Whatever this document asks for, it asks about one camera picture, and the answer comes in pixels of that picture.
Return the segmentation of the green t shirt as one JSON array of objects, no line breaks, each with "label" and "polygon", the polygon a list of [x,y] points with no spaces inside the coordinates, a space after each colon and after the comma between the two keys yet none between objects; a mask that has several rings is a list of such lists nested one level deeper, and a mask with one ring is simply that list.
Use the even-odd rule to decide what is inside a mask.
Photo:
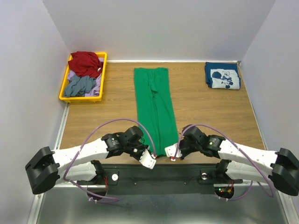
[{"label": "green t shirt", "polygon": [[165,148],[178,141],[178,129],[172,105],[167,68],[135,68],[134,86],[137,120],[150,133],[153,144],[145,135],[145,144],[165,156]]}]

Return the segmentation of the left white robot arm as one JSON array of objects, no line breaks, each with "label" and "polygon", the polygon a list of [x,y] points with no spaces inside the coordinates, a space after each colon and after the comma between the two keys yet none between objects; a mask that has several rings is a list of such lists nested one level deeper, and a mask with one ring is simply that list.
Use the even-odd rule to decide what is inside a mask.
[{"label": "left white robot arm", "polygon": [[51,150],[49,147],[39,149],[25,166],[32,193],[45,193],[55,185],[69,180],[91,181],[97,175],[104,174],[97,162],[99,159],[123,153],[152,169],[156,160],[152,157],[149,146],[140,142],[142,137],[142,130],[133,126],[125,132],[106,134],[84,146],[58,150]]}]

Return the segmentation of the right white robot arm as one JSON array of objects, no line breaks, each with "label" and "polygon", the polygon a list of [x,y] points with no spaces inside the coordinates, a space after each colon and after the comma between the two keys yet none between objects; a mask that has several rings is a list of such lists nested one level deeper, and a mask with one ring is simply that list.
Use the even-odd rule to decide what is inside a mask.
[{"label": "right white robot arm", "polygon": [[194,152],[220,159],[224,175],[232,180],[264,182],[287,195],[299,194],[299,160],[289,149],[269,151],[240,145],[221,132],[206,135],[195,124],[183,128],[174,157],[183,160]]}]

